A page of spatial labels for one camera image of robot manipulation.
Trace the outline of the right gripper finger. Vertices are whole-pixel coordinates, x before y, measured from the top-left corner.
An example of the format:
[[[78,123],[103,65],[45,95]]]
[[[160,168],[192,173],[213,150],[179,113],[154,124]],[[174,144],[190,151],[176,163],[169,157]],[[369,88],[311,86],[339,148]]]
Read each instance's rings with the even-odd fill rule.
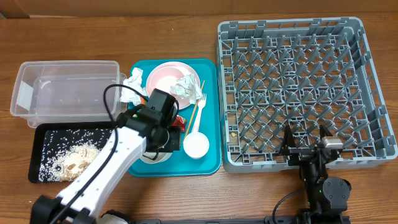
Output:
[[[333,135],[324,124],[320,125],[320,144],[326,146]]]
[[[290,126],[286,124],[281,149],[287,149],[288,147],[295,147],[295,141]]]

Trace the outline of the white bowl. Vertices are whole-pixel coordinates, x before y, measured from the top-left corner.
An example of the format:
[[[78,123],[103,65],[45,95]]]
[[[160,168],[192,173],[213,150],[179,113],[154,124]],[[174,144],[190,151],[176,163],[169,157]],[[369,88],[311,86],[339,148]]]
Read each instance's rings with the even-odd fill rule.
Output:
[[[166,161],[171,155],[171,152],[145,152],[141,160],[146,164],[156,164]]]

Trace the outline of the rice and peanut shells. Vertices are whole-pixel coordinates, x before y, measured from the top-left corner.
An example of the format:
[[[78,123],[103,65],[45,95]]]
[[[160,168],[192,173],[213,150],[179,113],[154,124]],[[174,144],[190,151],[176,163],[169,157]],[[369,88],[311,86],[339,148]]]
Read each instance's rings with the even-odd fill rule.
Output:
[[[107,143],[112,129],[48,130],[40,147],[39,182],[75,180]]]

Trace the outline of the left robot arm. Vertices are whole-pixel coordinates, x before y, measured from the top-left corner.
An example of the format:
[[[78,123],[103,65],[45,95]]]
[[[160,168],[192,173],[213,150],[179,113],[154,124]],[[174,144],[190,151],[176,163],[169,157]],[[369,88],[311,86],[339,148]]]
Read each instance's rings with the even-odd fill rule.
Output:
[[[111,119],[113,132],[89,166],[55,198],[40,196],[31,223],[98,223],[100,211],[121,177],[145,152],[166,152],[179,103],[155,89],[139,104]]]

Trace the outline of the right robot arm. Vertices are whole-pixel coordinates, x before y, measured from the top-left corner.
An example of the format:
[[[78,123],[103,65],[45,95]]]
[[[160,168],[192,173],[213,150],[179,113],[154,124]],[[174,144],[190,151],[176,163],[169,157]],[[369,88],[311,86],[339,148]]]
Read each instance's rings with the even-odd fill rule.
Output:
[[[279,154],[288,157],[289,166],[299,168],[299,177],[304,188],[296,190],[279,200],[272,212],[276,220],[276,210],[289,197],[306,192],[308,208],[300,209],[291,217],[292,223],[349,223],[349,217],[342,213],[348,209],[351,184],[339,177],[329,177],[326,165],[337,160],[343,150],[340,138],[332,135],[325,125],[320,126],[320,141],[310,148],[298,148],[289,125],[285,127]]]

